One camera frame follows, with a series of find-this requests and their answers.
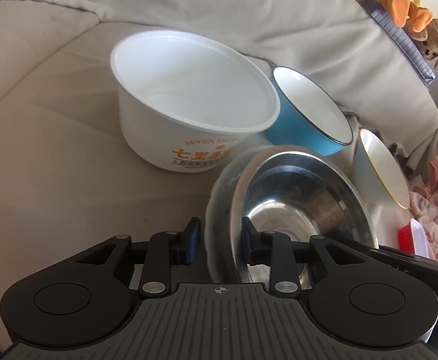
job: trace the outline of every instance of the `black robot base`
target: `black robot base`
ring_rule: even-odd
[[[2,358],[438,359],[438,348],[425,343],[438,321],[436,293],[371,257],[375,250],[324,235],[292,242],[258,233],[244,218],[244,257],[270,266],[268,289],[180,283],[173,290],[170,266],[194,263],[200,234],[193,218],[184,232],[148,242],[118,235],[15,283],[1,300],[13,341]],[[131,290],[135,264],[144,266]],[[297,264],[307,264],[311,289],[301,290]]]

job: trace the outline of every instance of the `orange plush foot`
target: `orange plush foot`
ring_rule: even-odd
[[[433,14],[427,8],[418,7],[409,14],[412,31],[421,32],[432,21]]]
[[[403,27],[409,13],[409,0],[380,0],[384,9],[391,15],[392,21],[398,27]]]

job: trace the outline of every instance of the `stainless steel bowl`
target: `stainless steel bowl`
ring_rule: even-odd
[[[378,247],[372,221],[352,183],[328,159],[298,146],[272,146],[254,156],[237,181],[228,214],[217,235],[226,282],[258,281],[257,276],[266,281],[263,266],[250,267],[244,261],[243,216],[258,231],[281,231],[292,240],[308,242],[311,235],[334,229]]]

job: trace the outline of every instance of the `bowl with yellow rim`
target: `bowl with yellow rim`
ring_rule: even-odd
[[[357,137],[352,168],[352,182],[366,202],[409,208],[409,188],[399,164],[382,141],[365,128]]]

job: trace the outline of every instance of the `light blue bowl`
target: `light blue bowl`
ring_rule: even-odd
[[[299,145],[332,155],[352,143],[349,122],[322,88],[282,66],[272,71],[271,82],[279,94],[280,113],[265,135],[274,145]]]

